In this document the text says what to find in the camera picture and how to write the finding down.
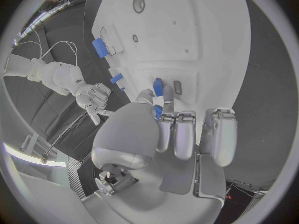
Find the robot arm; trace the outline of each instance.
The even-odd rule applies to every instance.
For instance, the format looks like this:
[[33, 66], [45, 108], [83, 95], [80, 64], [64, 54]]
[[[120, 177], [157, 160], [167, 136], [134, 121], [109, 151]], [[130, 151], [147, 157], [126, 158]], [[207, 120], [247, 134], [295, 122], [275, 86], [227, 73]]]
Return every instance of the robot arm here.
[[97, 114], [110, 116], [112, 112], [104, 110], [111, 90], [101, 83], [87, 84], [78, 66], [62, 62], [46, 64], [41, 59], [26, 59], [10, 54], [5, 76], [27, 76], [31, 81], [41, 81], [46, 87], [66, 96], [71, 93], [77, 104], [86, 109], [95, 125], [100, 124]]

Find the blue block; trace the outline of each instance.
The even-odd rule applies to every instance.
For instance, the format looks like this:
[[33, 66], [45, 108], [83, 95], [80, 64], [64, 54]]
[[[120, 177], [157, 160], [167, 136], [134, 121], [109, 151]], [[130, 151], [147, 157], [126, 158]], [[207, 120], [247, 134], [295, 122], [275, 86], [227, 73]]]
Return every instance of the blue block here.
[[154, 111], [155, 111], [155, 119], [157, 120], [157, 122], [159, 122], [160, 118], [161, 118], [161, 114], [163, 113], [163, 108], [162, 106], [159, 105], [154, 105]]
[[92, 42], [92, 44], [93, 44], [94, 48], [96, 49], [100, 58], [103, 58], [109, 54], [109, 52], [101, 38], [95, 39]]
[[115, 77], [111, 78], [110, 81], [112, 84], [115, 84], [117, 81], [119, 81], [121, 78], [123, 77], [123, 75], [121, 73], [119, 73], [118, 75], [116, 75]]
[[160, 78], [157, 78], [156, 81], [154, 81], [153, 89], [157, 97], [163, 96], [163, 84]]

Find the circular hole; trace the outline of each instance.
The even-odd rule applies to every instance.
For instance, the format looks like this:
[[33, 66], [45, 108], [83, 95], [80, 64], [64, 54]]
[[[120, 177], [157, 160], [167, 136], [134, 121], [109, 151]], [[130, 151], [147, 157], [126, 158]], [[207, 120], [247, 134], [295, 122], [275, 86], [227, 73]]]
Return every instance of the circular hole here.
[[143, 12], [143, 10], [145, 9], [146, 3], [144, 0], [134, 0], [133, 1], [133, 8], [134, 11], [137, 13], [141, 13]]
[[138, 37], [136, 35], [133, 35], [133, 41], [138, 42]]

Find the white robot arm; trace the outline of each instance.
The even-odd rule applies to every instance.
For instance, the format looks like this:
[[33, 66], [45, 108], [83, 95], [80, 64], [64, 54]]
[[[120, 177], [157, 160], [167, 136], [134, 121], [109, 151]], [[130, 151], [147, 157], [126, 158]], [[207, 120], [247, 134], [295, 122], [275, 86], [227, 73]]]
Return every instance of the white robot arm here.
[[27, 76], [31, 81], [41, 81], [46, 87], [66, 96], [71, 93], [77, 104], [87, 110], [95, 125], [100, 124], [97, 114], [110, 116], [113, 112], [104, 110], [111, 90], [101, 83], [87, 84], [79, 66], [62, 62], [46, 64], [41, 59], [26, 59], [10, 54], [4, 71], [5, 76]]

